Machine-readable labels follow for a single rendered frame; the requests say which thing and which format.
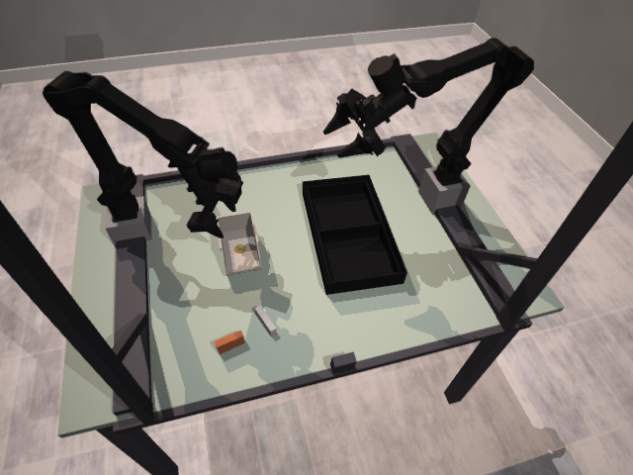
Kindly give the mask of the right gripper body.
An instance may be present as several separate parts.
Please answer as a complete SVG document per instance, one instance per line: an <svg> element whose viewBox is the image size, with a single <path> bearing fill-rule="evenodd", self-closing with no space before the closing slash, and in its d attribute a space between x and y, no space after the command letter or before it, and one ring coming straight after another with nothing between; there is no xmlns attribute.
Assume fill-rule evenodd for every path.
<svg viewBox="0 0 633 475"><path fill-rule="evenodd" d="M370 148L370 150L372 152L374 151L377 156L380 155L381 153L384 152L386 147L383 144L383 142L381 141L381 139L378 136L378 134L375 131L373 131L373 129L371 129L371 127L373 127L374 130L375 130L375 128L378 127L383 122L389 123L391 121L390 117L393 116L391 110L389 109L388 105L386 104L386 102L383 100L383 98L380 95L375 97L374 94L373 94L374 98L372 99L372 102L374 104L379 102L379 104L381 106L379 107L379 110L377 111L375 116L369 122L366 123L364 121L364 119L363 119L364 116L362 116L361 114L359 114L357 112L354 113L352 110L350 110L348 108L348 105L346 104L346 102L343 101L343 99L344 99L344 97L346 95L347 95L347 93L342 93L341 95L339 95L337 97L337 100L339 101L339 105L341 106L341 108L344 111L344 113L346 114L346 116L348 118L350 118L351 120L354 120L356 122L356 124L358 125L358 127L361 129L362 135L363 135L363 140L365 141L367 146ZM355 116L355 115L357 115L357 116ZM362 120L359 120L359 118L362 119ZM363 126L364 124L366 126ZM367 129L365 129L365 128L367 128ZM364 132L363 132L363 130L364 130Z"/></svg>

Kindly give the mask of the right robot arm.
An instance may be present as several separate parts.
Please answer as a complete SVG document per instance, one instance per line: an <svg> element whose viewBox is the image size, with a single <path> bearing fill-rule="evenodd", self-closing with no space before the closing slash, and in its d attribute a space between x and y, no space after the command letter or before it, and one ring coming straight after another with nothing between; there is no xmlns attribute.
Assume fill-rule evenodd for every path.
<svg viewBox="0 0 633 475"><path fill-rule="evenodd" d="M508 47L500 40L491 38L481 45L440 60L428 59L401 65L399 58L393 53L390 56L376 57L368 66L368 73L381 93L379 95L394 115L407 104L414 109L417 98L409 89L416 92L417 96L425 98L441 90L448 81L494 62L490 83L466 116L457 128L445 130L437 140L436 149L444 159L440 160L437 171L434 170L433 173L442 186L462 183L461 173L471 165L466 155L470 150L472 137L506 92L519 86L531 74L534 69L533 59L518 47ZM405 89L404 83L407 85L404 85ZM350 110L364 116L367 123L381 106L379 102L374 104L373 98L373 95L365 97L351 88L343 101Z"/></svg>

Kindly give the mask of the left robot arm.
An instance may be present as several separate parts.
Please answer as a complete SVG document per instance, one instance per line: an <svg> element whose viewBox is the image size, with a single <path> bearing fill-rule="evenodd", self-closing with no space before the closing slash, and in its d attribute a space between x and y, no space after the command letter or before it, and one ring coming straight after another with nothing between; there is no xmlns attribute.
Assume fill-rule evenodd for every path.
<svg viewBox="0 0 633 475"><path fill-rule="evenodd" d="M112 222L137 218L138 203L131 192L136 175L130 166L117 161L91 113L95 103L145 135L152 147L170 160L168 167L177 167L188 185L215 179L208 190L213 204L238 202L243 181L232 152L223 147L208 149L210 144L202 137L174 120L158 117L106 77L63 71L44 88L43 95L54 112L69 121L98 168L103 195L97 200L109 208ZM196 147L187 153L193 144Z"/></svg>

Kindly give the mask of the orange rectangular block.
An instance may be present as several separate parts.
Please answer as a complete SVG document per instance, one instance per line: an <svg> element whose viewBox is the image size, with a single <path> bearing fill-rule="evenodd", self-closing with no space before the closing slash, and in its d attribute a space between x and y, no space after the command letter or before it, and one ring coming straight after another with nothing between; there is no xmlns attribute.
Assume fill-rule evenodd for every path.
<svg viewBox="0 0 633 475"><path fill-rule="evenodd" d="M244 336L242 331L235 332L224 338L215 341L219 354L229 351L237 346L244 344Z"/></svg>

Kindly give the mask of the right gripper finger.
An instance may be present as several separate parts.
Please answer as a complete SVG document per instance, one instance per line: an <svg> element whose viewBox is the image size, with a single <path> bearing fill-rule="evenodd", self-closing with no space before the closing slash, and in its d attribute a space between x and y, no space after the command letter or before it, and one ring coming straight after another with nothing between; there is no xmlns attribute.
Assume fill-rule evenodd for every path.
<svg viewBox="0 0 633 475"><path fill-rule="evenodd" d="M352 155L357 155L357 154L368 154L368 153L373 155L370 148L367 146L363 138L358 133L355 141L349 144L347 147L345 147L340 153L337 154L337 156L341 158L341 157L346 157L346 156L352 156Z"/></svg>
<svg viewBox="0 0 633 475"><path fill-rule="evenodd" d="M348 124L350 124L350 120L348 119L348 117L346 116L346 114L344 113L344 111L342 110L342 108L340 107L340 105L336 102L336 112L333 116L333 118L331 119L331 121L328 123L328 125L326 126L326 128L323 130L323 133L325 135L330 134Z"/></svg>

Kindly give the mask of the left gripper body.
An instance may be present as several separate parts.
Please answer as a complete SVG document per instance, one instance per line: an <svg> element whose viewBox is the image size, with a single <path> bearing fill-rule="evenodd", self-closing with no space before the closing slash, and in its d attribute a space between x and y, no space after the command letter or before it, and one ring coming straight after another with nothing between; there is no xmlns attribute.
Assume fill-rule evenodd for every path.
<svg viewBox="0 0 633 475"><path fill-rule="evenodd" d="M217 217L213 213L217 204L213 204L209 197L209 185L214 184L215 179L206 179L204 182L187 187L188 192L193 192L197 197L196 204L205 206L202 212L193 212L191 218L187 223L187 228L191 233L209 232L211 231L216 222ZM208 212L209 211L209 212Z"/></svg>

